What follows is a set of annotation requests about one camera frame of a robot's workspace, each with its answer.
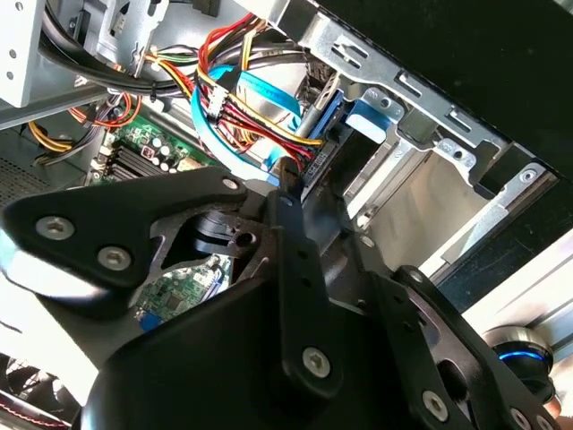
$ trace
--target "orange wire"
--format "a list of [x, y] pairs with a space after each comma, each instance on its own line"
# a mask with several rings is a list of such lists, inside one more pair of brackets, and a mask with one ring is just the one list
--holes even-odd
[[[132, 108], [132, 100], [129, 97], [128, 94], [124, 94], [124, 98], [125, 98], [125, 111], [124, 113], [117, 118], [114, 121], [110, 121], [110, 122], [105, 122], [105, 121], [94, 121], [93, 125], [99, 125], [102, 127], [107, 127], [107, 128], [119, 128], [119, 127], [123, 127], [125, 125], [130, 124], [135, 117], [140, 113], [141, 110], [141, 97], [137, 98], [137, 105], [135, 107], [135, 110], [133, 111], [133, 114], [130, 116], [130, 118], [122, 123], [120, 123], [119, 121], [124, 120], [127, 116], [129, 116], [130, 110]], [[70, 109], [70, 114], [76, 119], [76, 121], [82, 123], [86, 120], [86, 116], [78, 109], [76, 108], [72, 108]]]

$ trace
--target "connector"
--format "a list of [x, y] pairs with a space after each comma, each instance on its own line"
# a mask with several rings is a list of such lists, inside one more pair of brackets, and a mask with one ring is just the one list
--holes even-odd
[[210, 96], [209, 107], [207, 109], [207, 116], [209, 119], [217, 120], [220, 117], [228, 94], [227, 90], [219, 86], [213, 89]]

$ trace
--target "fan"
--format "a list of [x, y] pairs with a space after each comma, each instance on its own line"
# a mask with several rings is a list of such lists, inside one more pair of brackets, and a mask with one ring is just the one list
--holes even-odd
[[0, 354], [0, 390], [63, 421], [72, 422], [80, 404], [53, 375]]

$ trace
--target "blue drive bracket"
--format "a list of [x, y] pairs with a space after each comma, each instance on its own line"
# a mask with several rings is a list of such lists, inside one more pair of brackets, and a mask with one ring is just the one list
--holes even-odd
[[358, 100], [350, 114], [348, 114], [346, 124], [370, 140], [380, 144], [386, 140], [386, 132], [392, 125], [392, 122], [384, 114]]
[[392, 124], [400, 122], [405, 113], [397, 101], [377, 88], [370, 88], [355, 102], [346, 124], [381, 144]]

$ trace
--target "circuit chip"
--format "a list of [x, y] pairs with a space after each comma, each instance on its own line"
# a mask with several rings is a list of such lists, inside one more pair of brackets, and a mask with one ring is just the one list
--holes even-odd
[[177, 309], [177, 307], [179, 307], [179, 304], [181, 302], [182, 302], [181, 298], [176, 297], [172, 294], [167, 299], [167, 303], [165, 303], [165, 306], [167, 307], [167, 309], [171, 309], [172, 311], [175, 311], [175, 309]]
[[155, 157], [155, 151], [149, 146], [144, 146], [141, 148], [141, 156], [145, 159], [153, 159], [153, 157]]

